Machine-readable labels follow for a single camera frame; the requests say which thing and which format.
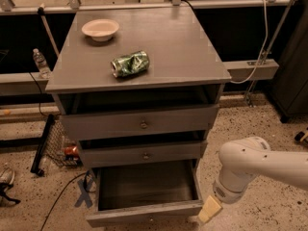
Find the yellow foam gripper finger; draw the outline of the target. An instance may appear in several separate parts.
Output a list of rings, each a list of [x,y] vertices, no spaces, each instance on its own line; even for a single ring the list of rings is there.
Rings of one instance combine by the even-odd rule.
[[[209,195],[204,202],[197,218],[201,223],[207,223],[222,209],[221,203],[214,196]]]

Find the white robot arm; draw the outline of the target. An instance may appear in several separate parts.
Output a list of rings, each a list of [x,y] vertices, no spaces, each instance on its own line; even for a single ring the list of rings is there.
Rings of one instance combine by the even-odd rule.
[[[308,190],[308,153],[272,151],[260,137],[226,142],[218,151],[221,169],[210,195],[197,216],[207,223],[222,209],[221,204],[240,200],[247,186],[257,176]]]

